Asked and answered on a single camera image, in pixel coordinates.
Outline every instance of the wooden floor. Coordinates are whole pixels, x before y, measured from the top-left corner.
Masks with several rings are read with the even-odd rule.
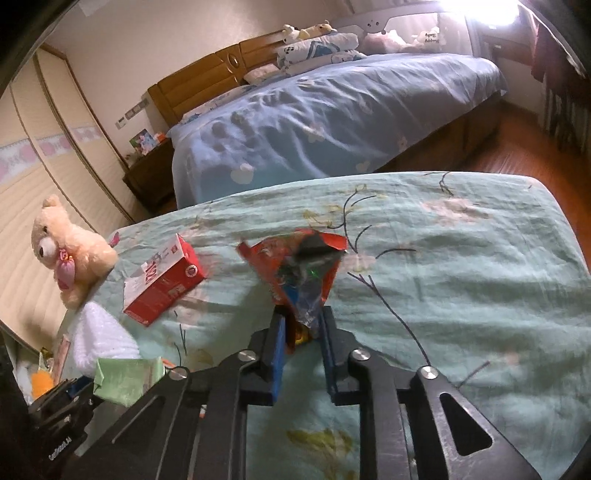
[[[589,161],[558,151],[535,118],[503,106],[496,136],[459,170],[528,175],[542,182],[558,201],[591,265],[591,170]]]

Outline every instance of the bed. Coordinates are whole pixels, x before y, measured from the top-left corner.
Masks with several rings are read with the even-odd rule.
[[[557,480],[591,433],[590,277],[566,218],[534,179],[376,173],[238,193],[120,229],[120,260],[90,298],[144,358],[207,368],[271,318],[270,293],[236,244],[306,226],[350,239],[327,302],[338,325],[417,369],[426,360],[395,311],[430,362],[544,480]],[[146,328],[121,313],[123,282],[176,232],[212,275]],[[63,330],[72,335],[77,323]],[[64,371],[77,375],[71,358]],[[247,477],[357,478],[358,413],[330,404],[318,345],[298,347],[283,378],[273,409],[249,410]],[[118,414],[102,405],[99,430]]]
[[[275,59],[281,33],[246,40],[148,92],[169,126],[177,206],[295,180],[456,168],[494,132],[506,92],[491,62],[396,54],[265,83],[177,125]]]

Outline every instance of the stuffed animal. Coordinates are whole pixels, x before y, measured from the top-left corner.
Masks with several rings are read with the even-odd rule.
[[[313,27],[304,28],[303,30],[298,30],[291,25],[283,25],[283,43],[285,45],[291,45],[292,43],[308,40],[309,38],[321,37],[330,32],[336,32],[336,30],[330,26],[328,20]]]
[[[413,35],[413,38],[413,47],[418,47],[428,53],[441,52],[441,47],[447,44],[439,27],[433,27],[429,31],[423,30],[419,35]]]
[[[329,24],[328,20],[325,20],[324,23],[319,23],[318,25],[314,25],[313,27],[304,28],[300,30],[298,33],[298,41],[301,40],[308,40],[309,38],[316,38],[321,37],[322,35],[328,35],[330,32],[336,32],[334,28],[332,28]]]
[[[283,25],[283,43],[285,45],[291,45],[292,43],[296,43],[298,40],[297,36],[299,35],[300,31],[297,30],[295,27],[291,25]]]
[[[117,262],[117,252],[104,238],[70,222],[56,195],[43,201],[31,246],[39,262],[54,271],[61,300],[69,309],[78,308],[91,286]]]

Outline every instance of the wall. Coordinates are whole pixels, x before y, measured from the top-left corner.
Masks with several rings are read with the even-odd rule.
[[[497,65],[509,85],[505,100],[537,115],[543,115],[545,87],[532,77],[531,67],[507,59],[498,59]]]
[[[66,54],[98,120],[121,154],[147,128],[167,130],[154,106],[117,130],[148,87],[220,48],[349,14],[339,0],[111,0],[87,17],[76,6],[48,43]]]

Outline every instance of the red milk carton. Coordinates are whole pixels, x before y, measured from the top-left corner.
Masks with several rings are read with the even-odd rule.
[[[193,247],[176,233],[125,280],[123,311],[148,326],[205,277]]]

